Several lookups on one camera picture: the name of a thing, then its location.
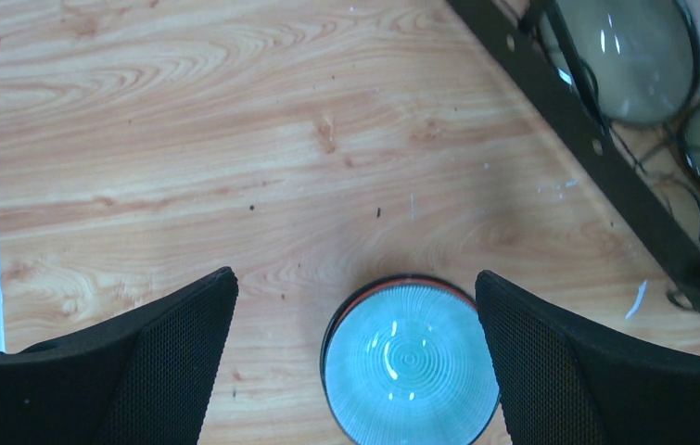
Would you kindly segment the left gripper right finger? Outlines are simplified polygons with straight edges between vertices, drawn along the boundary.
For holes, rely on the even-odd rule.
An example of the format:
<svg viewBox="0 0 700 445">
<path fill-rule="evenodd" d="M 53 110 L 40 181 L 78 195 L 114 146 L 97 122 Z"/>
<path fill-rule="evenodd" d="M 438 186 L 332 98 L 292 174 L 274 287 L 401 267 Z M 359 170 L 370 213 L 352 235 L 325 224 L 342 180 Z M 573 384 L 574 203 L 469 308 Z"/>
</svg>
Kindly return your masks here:
<svg viewBox="0 0 700 445">
<path fill-rule="evenodd" d="M 620 333 L 491 271 L 475 289 L 515 444 L 700 444 L 700 356 Z"/>
</svg>

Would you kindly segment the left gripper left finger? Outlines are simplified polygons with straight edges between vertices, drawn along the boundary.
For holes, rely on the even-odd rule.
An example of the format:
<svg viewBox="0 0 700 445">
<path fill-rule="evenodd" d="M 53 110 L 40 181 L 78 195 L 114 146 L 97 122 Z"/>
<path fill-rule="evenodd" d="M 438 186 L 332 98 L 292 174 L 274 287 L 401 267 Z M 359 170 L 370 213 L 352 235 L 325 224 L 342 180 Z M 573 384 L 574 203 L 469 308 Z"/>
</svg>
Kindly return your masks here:
<svg viewBox="0 0 700 445">
<path fill-rule="evenodd" d="M 238 297 L 222 267 L 106 321 L 0 352 L 0 444 L 194 444 Z"/>
</svg>

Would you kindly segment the celadon bowl black rim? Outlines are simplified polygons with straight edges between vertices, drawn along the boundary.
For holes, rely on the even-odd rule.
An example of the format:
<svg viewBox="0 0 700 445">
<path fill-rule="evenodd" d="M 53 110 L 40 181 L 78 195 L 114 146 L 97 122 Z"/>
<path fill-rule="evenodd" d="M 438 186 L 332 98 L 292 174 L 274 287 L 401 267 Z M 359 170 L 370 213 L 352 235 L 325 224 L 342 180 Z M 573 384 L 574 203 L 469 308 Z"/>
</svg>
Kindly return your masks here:
<svg viewBox="0 0 700 445">
<path fill-rule="evenodd" d="M 325 329 L 319 370 L 355 444 L 472 444 L 501 394 L 475 299 L 420 273 L 350 294 Z"/>
</svg>

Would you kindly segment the black wire dish rack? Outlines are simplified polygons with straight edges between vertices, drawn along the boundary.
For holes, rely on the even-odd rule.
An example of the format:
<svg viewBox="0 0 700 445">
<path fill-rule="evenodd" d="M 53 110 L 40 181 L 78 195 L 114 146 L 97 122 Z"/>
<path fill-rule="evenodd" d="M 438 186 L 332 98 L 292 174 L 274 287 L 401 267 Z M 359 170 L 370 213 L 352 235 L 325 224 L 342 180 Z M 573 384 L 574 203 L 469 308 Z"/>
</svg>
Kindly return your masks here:
<svg viewBox="0 0 700 445">
<path fill-rule="evenodd" d="M 700 247 L 635 172 L 610 131 L 596 122 L 588 100 L 571 92 L 534 44 L 492 2 L 451 1 L 449 5 L 700 313 Z"/>
</svg>

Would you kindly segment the beige bowl black rim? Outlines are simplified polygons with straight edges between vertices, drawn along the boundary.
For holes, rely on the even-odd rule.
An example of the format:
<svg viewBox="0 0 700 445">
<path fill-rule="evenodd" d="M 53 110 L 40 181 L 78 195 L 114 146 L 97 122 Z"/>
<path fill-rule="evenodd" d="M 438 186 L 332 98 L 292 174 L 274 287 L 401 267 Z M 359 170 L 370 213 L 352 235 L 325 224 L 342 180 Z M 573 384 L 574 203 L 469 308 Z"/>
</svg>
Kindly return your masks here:
<svg viewBox="0 0 700 445">
<path fill-rule="evenodd" d="M 601 112 L 649 126 L 668 121 L 696 89 L 697 39 L 681 1 L 560 1 Z"/>
</svg>

